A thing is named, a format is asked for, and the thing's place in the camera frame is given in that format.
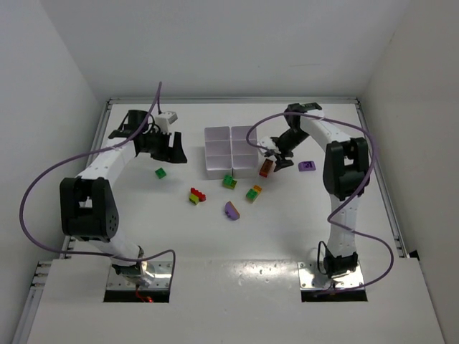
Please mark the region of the small green lego brick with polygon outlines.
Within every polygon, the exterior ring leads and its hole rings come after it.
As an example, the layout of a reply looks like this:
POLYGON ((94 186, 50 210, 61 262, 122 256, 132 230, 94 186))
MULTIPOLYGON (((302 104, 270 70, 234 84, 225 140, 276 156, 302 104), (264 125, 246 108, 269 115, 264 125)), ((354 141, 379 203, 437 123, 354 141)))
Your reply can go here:
POLYGON ((155 170, 155 174, 156 176, 159 178, 159 179, 162 179, 166 176, 166 172, 163 168, 159 168, 157 170, 155 170))

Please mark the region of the purple lego brick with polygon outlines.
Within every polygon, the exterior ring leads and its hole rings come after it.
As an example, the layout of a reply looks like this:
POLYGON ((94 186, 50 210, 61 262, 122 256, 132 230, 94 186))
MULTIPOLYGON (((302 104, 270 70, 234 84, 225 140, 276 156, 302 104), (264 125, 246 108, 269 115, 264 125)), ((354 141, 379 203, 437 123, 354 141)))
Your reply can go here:
POLYGON ((306 172, 306 171, 315 171, 316 170, 316 165, 313 161, 301 161, 298 164, 298 170, 300 172, 306 172))

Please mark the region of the green orange lego stack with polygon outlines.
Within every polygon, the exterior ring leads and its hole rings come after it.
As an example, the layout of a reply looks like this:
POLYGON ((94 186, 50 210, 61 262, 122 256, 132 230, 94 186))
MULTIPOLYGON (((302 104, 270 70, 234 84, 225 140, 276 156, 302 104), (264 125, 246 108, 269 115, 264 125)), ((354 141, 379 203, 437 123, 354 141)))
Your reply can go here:
POLYGON ((250 203, 253 203, 258 198, 258 196, 261 194, 261 192, 262 192, 262 188, 258 185, 254 185, 252 188, 248 190, 245 197, 250 203))

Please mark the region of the red and yellow lego stack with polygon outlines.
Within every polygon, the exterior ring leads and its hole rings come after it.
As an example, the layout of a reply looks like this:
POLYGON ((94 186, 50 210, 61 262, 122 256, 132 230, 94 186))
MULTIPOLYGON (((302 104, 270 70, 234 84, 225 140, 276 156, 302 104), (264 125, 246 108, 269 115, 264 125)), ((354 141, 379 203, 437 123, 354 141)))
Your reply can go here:
POLYGON ((199 191, 196 188, 190 188, 189 201, 194 205, 199 204, 207 200, 207 197, 204 193, 199 191))

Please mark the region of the green and yellow lego stack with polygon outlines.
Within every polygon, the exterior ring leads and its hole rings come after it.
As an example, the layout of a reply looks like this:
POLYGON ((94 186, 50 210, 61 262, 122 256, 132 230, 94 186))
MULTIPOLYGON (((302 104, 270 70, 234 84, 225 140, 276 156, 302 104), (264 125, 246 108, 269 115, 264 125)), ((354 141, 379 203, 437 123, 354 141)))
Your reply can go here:
POLYGON ((237 185, 237 180, 235 180, 233 176, 231 175, 225 175, 224 178, 222 179, 222 185, 225 188, 234 190, 237 185))

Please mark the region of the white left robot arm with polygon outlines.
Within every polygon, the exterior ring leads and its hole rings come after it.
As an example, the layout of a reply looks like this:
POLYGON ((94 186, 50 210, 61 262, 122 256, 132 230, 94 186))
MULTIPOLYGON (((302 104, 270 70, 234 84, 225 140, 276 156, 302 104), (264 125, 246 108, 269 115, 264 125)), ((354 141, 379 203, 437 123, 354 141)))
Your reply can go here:
POLYGON ((88 242, 107 254, 115 273, 138 287, 153 284, 153 265, 143 260, 143 249, 119 228, 120 218, 112 187, 127 164, 141 153, 156 161, 186 163, 181 133, 171 132, 178 119, 173 111, 151 115, 129 110, 105 142, 105 150, 74 178, 60 183, 64 234, 88 242))

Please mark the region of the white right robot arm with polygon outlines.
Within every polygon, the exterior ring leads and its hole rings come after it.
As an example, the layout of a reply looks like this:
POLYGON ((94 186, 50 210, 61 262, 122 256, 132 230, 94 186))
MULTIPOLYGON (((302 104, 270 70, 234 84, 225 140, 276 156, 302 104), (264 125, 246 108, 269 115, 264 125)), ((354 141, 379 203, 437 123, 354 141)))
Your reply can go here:
POLYGON ((266 157, 275 157, 274 171, 293 165, 293 150, 306 138, 311 137, 325 152, 323 184, 331 200, 331 210, 350 200, 331 225, 328 243, 324 245, 325 256, 322 274, 328 277, 354 271, 358 262, 354 233, 358 198, 351 199, 353 192, 369 170, 369 149, 365 138, 350 135, 325 120, 318 120, 322 107, 316 103, 293 103, 284 111, 289 129, 278 137, 266 137, 259 141, 268 150, 266 157))

